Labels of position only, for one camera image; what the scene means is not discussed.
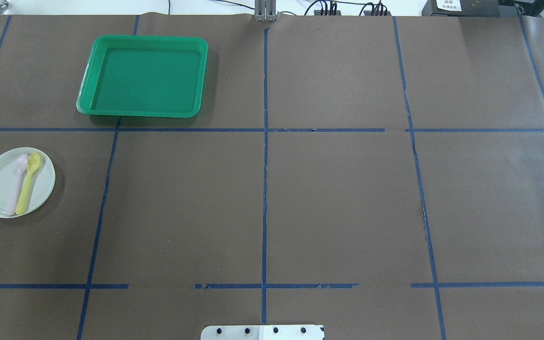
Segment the white round plate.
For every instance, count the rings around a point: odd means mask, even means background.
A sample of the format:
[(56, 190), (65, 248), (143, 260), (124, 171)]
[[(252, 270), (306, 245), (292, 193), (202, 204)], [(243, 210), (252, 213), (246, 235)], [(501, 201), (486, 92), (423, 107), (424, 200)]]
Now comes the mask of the white round plate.
[[(14, 167), (17, 158), (22, 153), (27, 153), (28, 156), (34, 152), (41, 153), (42, 163), (41, 167), (33, 176), (32, 190), (29, 196), (28, 209), (26, 213), (22, 215), (6, 215), (6, 208), (8, 201), (12, 193), (13, 183), (15, 181)], [(0, 155), (0, 218), (15, 218), (24, 216), (37, 208), (41, 207), (43, 203), (50, 197), (54, 185), (56, 183), (56, 172), (52, 164), (51, 159), (39, 149), (36, 148), (15, 148)]]

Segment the metal base plate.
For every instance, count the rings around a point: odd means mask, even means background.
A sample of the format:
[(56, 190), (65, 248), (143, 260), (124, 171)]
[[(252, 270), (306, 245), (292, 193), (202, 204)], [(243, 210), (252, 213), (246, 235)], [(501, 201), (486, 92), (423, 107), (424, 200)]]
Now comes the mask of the metal base plate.
[(323, 325), (210, 325), (204, 327), (201, 340), (324, 340)]

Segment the aluminium frame post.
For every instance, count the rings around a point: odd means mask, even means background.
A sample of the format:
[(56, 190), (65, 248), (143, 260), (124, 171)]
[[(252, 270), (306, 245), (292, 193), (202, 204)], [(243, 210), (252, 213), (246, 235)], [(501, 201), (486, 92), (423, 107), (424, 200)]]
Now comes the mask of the aluminium frame post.
[(273, 22), (278, 19), (276, 0), (255, 0), (254, 20), (256, 22)]

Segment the pink plastic spoon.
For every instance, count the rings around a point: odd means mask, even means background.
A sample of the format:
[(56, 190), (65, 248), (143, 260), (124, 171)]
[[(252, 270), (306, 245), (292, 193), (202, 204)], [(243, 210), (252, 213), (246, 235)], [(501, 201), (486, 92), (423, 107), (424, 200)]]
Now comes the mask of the pink plastic spoon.
[(13, 183), (12, 193), (6, 208), (7, 216), (15, 215), (17, 203), (22, 191), (22, 186), (24, 182), (24, 173), (26, 172), (26, 169), (27, 169), (28, 160), (29, 160), (28, 154), (22, 153), (15, 162), (15, 167), (14, 167), (15, 181)]

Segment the green plastic tray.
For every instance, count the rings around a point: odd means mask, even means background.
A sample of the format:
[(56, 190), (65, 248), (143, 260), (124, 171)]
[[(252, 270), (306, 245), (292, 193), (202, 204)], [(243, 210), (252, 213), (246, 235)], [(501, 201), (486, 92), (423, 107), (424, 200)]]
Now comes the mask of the green plastic tray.
[(76, 108), (85, 115), (192, 118), (202, 105), (208, 52), (200, 37), (100, 36)]

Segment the yellow plastic spoon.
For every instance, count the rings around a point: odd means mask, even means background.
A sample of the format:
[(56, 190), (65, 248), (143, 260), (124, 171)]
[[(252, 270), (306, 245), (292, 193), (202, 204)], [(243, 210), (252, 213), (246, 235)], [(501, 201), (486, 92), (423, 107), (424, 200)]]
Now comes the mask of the yellow plastic spoon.
[(16, 215), (22, 215), (26, 213), (28, 209), (29, 196), (32, 190), (33, 176), (37, 170), (41, 167), (42, 157), (41, 153), (34, 152), (30, 155), (26, 165), (26, 176), (22, 185), (21, 193), (19, 195), (17, 206), (15, 208)]

